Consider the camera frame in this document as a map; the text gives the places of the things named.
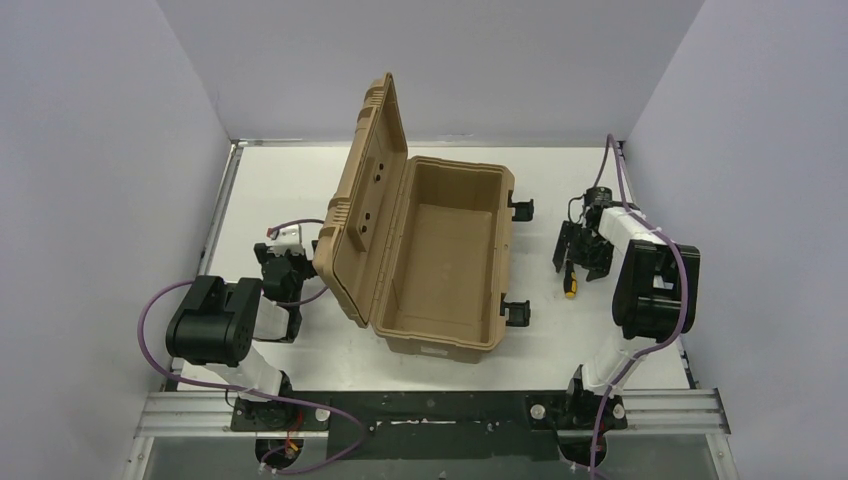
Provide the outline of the yellow black screwdriver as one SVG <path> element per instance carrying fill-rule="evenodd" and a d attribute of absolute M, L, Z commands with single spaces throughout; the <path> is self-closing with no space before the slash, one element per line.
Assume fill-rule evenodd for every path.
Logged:
<path fill-rule="evenodd" d="M 564 263 L 563 291 L 567 299 L 574 299 L 577 295 L 578 281 L 572 260 Z"/>

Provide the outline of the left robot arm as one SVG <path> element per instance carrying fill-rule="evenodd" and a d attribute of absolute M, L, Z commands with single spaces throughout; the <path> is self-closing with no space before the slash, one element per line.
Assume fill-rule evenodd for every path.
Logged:
<path fill-rule="evenodd" d="M 297 415 L 296 402 L 286 396 L 291 381 L 254 343 L 296 340 L 304 283 L 315 271 L 296 240 L 257 243 L 253 251 L 259 278 L 229 283 L 219 276 L 195 277 L 169 322 L 165 345 L 171 356 L 214 372 L 240 399 L 259 402 L 259 420 L 282 431 Z"/>

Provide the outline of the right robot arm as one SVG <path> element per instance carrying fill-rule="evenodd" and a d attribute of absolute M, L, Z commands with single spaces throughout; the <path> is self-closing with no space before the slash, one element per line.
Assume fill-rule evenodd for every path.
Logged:
<path fill-rule="evenodd" d="M 565 419 L 585 429 L 603 415 L 599 396 L 613 396 L 647 355 L 675 333 L 688 332 L 695 318 L 700 252 L 690 245 L 663 241 L 657 229 L 644 225 L 632 203 L 616 201 L 607 187 L 591 187 L 579 196 L 581 214 L 565 220 L 552 263 L 563 273 L 568 298 L 578 292 L 575 269 L 587 281 L 607 277 L 620 259 L 611 316 L 613 334 L 576 376 L 584 390 L 563 401 Z"/>

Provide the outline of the tan plastic toolbox bin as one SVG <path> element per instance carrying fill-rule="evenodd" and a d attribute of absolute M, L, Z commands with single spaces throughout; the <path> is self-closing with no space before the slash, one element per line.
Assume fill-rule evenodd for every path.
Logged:
<path fill-rule="evenodd" d="M 370 320 L 391 351 L 476 364 L 503 340 L 514 182 L 503 165 L 410 160 Z"/>

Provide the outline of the tan toolbox lid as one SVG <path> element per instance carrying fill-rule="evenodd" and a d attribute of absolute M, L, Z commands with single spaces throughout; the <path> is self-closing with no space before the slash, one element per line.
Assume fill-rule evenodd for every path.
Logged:
<path fill-rule="evenodd" d="M 344 314 L 361 328 L 372 316 L 407 159 L 395 81 L 386 73 L 366 91 L 313 259 Z"/>

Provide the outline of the black upper toolbox latch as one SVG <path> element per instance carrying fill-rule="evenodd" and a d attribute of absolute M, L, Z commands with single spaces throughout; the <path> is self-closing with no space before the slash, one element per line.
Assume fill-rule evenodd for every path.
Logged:
<path fill-rule="evenodd" d="M 511 220 L 513 222 L 531 222 L 535 213 L 535 202 L 533 199 L 526 201 L 514 201 L 513 192 L 508 192 L 507 206 L 512 210 Z"/>

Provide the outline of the black toolbox latch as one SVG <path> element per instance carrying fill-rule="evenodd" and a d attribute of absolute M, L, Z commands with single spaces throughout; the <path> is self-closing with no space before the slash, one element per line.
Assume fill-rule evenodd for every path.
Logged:
<path fill-rule="evenodd" d="M 525 328 L 530 324 L 532 315 L 531 302 L 507 302 L 500 304 L 500 314 L 505 318 L 505 325 L 511 328 Z"/>
<path fill-rule="evenodd" d="M 531 222 L 535 213 L 535 202 L 533 199 L 526 201 L 514 201 L 513 192 L 508 192 L 507 206 L 512 210 L 511 220 L 513 222 Z"/>

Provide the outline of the black lower toolbox latch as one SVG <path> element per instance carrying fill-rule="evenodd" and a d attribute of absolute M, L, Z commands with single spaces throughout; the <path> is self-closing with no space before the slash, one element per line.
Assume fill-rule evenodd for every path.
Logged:
<path fill-rule="evenodd" d="M 505 318 L 505 325 L 511 328 L 525 328 L 530 324 L 532 315 L 531 302 L 507 302 L 500 304 L 500 314 Z"/>

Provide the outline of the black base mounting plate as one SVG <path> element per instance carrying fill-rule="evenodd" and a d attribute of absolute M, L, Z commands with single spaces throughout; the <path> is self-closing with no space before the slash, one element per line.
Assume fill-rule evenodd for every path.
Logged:
<path fill-rule="evenodd" d="M 602 461 L 604 435 L 624 430 L 623 400 L 572 386 L 518 391 L 305 391 L 298 404 L 236 399 L 230 428 L 257 433 L 256 454 L 289 466 L 308 435 L 346 460 L 470 460 L 516 456 Z M 343 453 L 346 448 L 351 451 Z"/>

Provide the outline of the aluminium front rail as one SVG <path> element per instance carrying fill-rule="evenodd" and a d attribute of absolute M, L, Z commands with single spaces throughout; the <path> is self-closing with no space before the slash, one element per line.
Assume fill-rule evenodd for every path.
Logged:
<path fill-rule="evenodd" d="M 304 398 L 334 406 L 367 431 L 389 426 L 478 425 L 493 433 L 501 427 L 545 431 L 556 425 L 563 436 L 591 431 L 565 412 L 562 391 L 412 391 L 319 392 Z M 729 421 L 715 390 L 629 390 L 615 405 L 611 434 L 728 434 Z M 304 407 L 290 423 L 245 408 L 237 398 L 212 391 L 160 392 L 148 396 L 137 436 L 324 438 L 334 429 L 356 427 L 335 413 Z"/>

